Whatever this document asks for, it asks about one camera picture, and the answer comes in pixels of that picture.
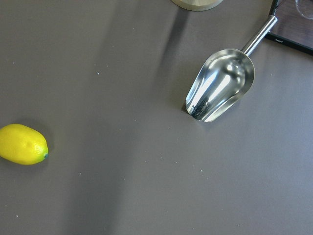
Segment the wooden mug tree stand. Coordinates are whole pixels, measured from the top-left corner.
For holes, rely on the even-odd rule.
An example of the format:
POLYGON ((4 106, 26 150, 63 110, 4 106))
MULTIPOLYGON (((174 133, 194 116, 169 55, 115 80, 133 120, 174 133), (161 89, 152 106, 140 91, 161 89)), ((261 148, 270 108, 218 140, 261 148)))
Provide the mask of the wooden mug tree stand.
POLYGON ((223 2, 223 0, 172 0, 172 2, 189 11, 210 10, 223 2))

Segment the wine glass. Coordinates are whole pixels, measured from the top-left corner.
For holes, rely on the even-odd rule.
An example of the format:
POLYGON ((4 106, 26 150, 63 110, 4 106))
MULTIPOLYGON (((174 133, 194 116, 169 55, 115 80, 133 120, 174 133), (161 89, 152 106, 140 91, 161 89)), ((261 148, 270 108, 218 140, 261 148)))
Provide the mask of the wine glass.
POLYGON ((306 19, 313 19, 313 0, 295 0, 298 12, 306 19))

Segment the yellow lemon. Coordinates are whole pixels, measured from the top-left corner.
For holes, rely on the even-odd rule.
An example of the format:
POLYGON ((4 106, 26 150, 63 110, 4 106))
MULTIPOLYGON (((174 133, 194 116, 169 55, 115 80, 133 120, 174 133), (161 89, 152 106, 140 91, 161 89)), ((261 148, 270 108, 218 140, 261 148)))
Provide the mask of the yellow lemon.
POLYGON ((0 156, 21 165, 45 160, 49 150, 45 137, 22 124, 9 124, 0 129, 0 156))

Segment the metal scoop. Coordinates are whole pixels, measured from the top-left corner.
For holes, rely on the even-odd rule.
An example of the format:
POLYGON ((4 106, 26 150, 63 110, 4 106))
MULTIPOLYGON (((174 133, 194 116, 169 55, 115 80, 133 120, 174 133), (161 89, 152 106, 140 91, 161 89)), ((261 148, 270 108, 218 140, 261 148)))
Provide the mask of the metal scoop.
POLYGON ((276 16, 268 16, 241 50, 223 49, 207 58, 185 99, 190 116, 212 122, 249 91, 255 78, 250 55, 277 21, 276 16))

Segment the black glass rack tray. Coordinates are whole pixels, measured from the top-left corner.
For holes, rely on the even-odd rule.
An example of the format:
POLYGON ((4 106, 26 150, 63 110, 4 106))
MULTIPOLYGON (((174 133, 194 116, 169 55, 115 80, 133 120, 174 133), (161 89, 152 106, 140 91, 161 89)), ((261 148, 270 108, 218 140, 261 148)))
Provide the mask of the black glass rack tray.
POLYGON ((306 54, 313 54, 313 20, 304 18, 295 0, 274 0, 269 11, 277 23, 266 38, 306 54))

